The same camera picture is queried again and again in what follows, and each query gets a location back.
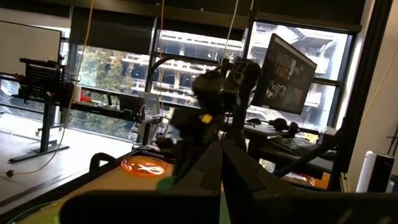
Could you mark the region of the black keyboard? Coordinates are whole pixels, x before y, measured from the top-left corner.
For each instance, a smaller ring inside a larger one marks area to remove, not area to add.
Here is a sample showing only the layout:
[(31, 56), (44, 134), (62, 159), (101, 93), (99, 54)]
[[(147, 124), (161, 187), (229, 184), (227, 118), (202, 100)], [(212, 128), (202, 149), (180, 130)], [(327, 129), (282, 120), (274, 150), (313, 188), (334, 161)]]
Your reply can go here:
[(269, 140), (270, 143), (281, 147), (292, 154), (302, 156), (318, 148), (318, 145), (304, 138), (283, 138), (276, 137)]

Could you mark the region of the black window blind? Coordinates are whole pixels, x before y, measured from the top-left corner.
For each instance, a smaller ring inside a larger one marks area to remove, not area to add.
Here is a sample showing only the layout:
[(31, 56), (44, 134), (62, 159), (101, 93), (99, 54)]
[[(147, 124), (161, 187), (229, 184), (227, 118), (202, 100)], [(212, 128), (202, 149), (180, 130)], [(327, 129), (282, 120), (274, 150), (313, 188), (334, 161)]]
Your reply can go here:
[(75, 7), (70, 43), (147, 55), (154, 21), (153, 17)]

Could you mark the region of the small green plastic plate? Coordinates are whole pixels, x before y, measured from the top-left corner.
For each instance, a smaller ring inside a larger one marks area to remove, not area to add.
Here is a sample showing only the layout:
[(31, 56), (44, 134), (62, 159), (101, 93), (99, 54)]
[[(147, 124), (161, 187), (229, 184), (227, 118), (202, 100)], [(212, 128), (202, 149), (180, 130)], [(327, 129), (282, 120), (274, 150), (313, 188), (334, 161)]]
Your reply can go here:
[(7, 224), (60, 224), (59, 213), (65, 200), (36, 205), (16, 215)]

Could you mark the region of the black standing desk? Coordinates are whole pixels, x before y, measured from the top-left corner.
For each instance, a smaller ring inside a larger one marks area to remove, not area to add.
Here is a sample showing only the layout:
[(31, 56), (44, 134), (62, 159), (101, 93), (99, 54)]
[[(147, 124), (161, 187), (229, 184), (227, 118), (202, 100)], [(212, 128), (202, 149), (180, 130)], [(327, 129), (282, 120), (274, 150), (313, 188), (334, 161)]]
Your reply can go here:
[(54, 61), (32, 60), (21, 58), (21, 63), (25, 64), (25, 74), (10, 74), (8, 80), (19, 82), (20, 88), (16, 95), (17, 98), (29, 101), (37, 101), (44, 104), (44, 116), (40, 147), (31, 150), (30, 153), (9, 159), (11, 164), (33, 159), (52, 152), (67, 149), (58, 141), (50, 141), (50, 130), (56, 126), (53, 124), (55, 107), (70, 108), (72, 110), (87, 113), (99, 114), (111, 118), (133, 121), (144, 125), (144, 140), (146, 143), (149, 138), (149, 128), (153, 124), (162, 121), (160, 116), (146, 117), (144, 111), (144, 99), (129, 95), (118, 95), (119, 106), (95, 105), (75, 101), (75, 96), (80, 92), (78, 85), (65, 79), (65, 66)]

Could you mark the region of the black table frame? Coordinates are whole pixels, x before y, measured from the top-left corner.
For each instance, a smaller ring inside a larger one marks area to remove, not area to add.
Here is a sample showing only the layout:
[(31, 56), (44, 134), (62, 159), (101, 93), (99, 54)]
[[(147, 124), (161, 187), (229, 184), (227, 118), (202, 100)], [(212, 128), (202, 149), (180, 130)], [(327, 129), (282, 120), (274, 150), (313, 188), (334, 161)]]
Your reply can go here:
[(72, 193), (73, 190), (77, 190), (79, 187), (89, 184), (97, 178), (110, 172), (112, 169), (121, 168), (121, 163), (124, 159), (133, 156), (148, 156), (156, 159), (160, 159), (169, 164), (174, 164), (174, 157), (170, 156), (166, 152), (158, 152), (154, 150), (133, 150), (119, 158), (114, 158), (109, 154), (103, 152), (96, 153), (90, 161), (90, 168), (88, 173), (77, 177), (63, 185), (60, 185), (48, 192), (39, 195), (28, 202), (22, 203), (16, 208), (10, 209), (9, 211), (0, 215), (0, 224), (16, 223), (12, 219), (17, 218), (18, 215), (22, 215), (23, 212), (27, 212), (29, 209), (35, 210), (36, 208), (44, 207), (52, 202), (59, 201), (63, 196)]

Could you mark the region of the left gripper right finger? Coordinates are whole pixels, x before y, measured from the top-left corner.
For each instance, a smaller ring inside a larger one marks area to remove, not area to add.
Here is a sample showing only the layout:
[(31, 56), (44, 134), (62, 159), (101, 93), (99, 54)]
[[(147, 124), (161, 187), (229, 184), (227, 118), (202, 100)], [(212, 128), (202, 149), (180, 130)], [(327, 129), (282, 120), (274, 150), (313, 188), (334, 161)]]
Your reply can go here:
[(295, 188), (230, 140), (222, 141), (222, 181), (232, 224), (292, 224)]

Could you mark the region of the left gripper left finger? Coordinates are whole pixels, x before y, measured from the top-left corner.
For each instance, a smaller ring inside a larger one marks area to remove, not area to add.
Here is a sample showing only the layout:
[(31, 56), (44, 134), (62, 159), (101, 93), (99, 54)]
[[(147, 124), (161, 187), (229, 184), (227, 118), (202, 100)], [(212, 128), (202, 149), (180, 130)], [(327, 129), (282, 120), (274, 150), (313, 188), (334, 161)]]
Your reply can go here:
[(219, 195), (222, 165), (221, 141), (215, 141), (172, 190), (182, 194)]

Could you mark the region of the small orange plastic plate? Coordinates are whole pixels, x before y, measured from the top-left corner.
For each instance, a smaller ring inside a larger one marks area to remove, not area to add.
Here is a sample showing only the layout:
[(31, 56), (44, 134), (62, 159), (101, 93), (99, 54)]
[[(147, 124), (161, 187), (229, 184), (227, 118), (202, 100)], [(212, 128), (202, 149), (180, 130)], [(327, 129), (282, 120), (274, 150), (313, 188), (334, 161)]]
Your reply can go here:
[(161, 159), (149, 156), (132, 156), (121, 161), (121, 167), (130, 174), (155, 177), (166, 174), (170, 165)]

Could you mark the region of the black vertical frame post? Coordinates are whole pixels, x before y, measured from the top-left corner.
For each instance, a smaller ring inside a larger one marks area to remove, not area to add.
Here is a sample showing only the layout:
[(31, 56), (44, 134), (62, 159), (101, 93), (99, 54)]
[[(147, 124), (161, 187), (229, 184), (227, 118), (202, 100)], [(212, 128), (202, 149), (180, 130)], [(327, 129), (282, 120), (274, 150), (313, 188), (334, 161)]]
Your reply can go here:
[(384, 37), (387, 21), (394, 0), (369, 0), (364, 12), (368, 12), (363, 30), (357, 35), (355, 42), (359, 49), (358, 61), (350, 62), (355, 69), (352, 89), (349, 93), (348, 105), (342, 120), (342, 137), (338, 143), (338, 153), (333, 164), (328, 190), (340, 191), (340, 174), (347, 173), (353, 157), (354, 145), (358, 137), (361, 119), (364, 115), (374, 69)]

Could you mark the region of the white board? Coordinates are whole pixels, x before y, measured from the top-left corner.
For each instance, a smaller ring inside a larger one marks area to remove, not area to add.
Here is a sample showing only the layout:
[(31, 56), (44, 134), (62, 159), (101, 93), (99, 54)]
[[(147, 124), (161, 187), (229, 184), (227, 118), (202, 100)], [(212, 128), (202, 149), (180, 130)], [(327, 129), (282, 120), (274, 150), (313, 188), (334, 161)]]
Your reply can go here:
[(60, 54), (59, 30), (0, 21), (0, 72), (25, 72), (21, 58), (56, 61)]

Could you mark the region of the black office desk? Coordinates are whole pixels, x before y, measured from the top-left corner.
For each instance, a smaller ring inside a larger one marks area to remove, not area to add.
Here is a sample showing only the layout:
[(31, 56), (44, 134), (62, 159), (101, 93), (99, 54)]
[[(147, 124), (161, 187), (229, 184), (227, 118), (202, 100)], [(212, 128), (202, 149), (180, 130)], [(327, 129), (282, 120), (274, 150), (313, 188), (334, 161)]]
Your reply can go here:
[[(269, 137), (286, 136), (286, 132), (276, 131), (274, 128), (265, 124), (255, 126), (245, 124), (244, 134), (246, 138), (250, 140), (247, 153), (255, 161), (259, 162), (260, 159), (264, 159), (273, 162), (278, 170), (300, 158), (285, 150), (279, 150), (274, 144), (269, 143)], [(332, 167), (332, 161), (316, 157), (301, 167), (295, 168), (292, 172), (321, 179), (324, 172), (331, 174)]]

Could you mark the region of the white cylinder device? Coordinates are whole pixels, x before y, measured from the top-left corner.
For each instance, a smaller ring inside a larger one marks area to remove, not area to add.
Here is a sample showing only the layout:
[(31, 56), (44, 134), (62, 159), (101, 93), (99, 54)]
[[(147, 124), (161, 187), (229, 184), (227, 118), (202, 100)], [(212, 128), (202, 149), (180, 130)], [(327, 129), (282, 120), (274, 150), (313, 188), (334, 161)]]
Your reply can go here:
[(366, 152), (361, 173), (358, 179), (358, 184), (356, 187), (356, 193), (365, 193), (368, 191), (376, 159), (377, 159), (376, 153), (372, 151)]

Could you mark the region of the black headphones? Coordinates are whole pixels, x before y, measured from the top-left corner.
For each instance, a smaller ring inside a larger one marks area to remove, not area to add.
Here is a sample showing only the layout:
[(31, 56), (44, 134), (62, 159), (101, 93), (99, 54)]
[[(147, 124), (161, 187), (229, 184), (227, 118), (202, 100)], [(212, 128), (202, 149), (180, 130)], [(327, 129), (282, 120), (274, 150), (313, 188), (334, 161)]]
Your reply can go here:
[(295, 122), (287, 124), (287, 121), (283, 118), (276, 118), (268, 121), (268, 124), (273, 126), (276, 131), (287, 131), (289, 134), (296, 134), (299, 132), (299, 126)]

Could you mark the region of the black box device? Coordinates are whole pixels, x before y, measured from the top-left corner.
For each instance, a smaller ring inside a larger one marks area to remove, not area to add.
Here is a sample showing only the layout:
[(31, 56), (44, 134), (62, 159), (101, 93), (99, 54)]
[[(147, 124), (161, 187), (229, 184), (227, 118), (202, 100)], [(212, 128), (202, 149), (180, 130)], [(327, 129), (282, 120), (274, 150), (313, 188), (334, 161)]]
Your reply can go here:
[(385, 192), (389, 184), (394, 158), (384, 154), (370, 154), (371, 175), (368, 192)]

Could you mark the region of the black computer monitor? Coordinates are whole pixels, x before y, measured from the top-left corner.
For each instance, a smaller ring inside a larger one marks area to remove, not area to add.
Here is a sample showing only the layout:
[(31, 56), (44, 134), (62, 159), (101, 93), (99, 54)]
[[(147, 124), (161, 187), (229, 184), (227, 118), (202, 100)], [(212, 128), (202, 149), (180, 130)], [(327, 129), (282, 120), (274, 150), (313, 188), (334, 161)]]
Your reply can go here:
[(277, 34), (272, 34), (251, 104), (301, 114), (317, 64)]

